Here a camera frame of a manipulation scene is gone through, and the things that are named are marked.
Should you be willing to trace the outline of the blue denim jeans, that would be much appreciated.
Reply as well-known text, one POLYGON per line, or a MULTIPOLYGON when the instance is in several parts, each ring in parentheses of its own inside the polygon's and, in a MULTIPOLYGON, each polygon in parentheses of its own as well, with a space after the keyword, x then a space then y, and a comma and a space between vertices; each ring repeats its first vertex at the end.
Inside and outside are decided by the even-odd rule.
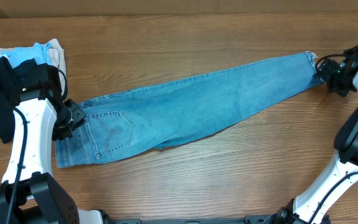
POLYGON ((210 136, 319 85, 315 57, 268 58, 83 101, 85 122, 55 143, 57 166, 106 164, 210 136))

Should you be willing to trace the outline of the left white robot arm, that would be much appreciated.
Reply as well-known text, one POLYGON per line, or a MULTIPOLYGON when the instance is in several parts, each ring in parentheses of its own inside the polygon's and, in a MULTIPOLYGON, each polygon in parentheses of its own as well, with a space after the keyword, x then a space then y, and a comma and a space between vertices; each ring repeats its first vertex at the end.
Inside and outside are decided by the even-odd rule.
POLYGON ((108 223, 99 210, 81 210, 53 178, 52 142, 85 122, 72 100, 63 100, 61 71, 46 63, 19 77, 12 96, 14 137, 0 184, 0 223, 108 223))

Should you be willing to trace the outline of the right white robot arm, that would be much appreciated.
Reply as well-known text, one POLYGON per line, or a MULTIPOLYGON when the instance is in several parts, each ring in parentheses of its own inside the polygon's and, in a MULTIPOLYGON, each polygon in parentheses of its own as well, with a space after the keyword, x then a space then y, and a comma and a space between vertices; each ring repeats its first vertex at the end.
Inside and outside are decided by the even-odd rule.
MULTIPOLYGON (((330 92, 346 96, 358 93, 358 44, 340 54, 319 59, 317 77, 324 80, 330 92)), ((293 198, 265 223, 329 223, 329 208, 358 181, 358 107, 343 124, 334 140, 334 156, 329 164, 301 195, 293 198)))

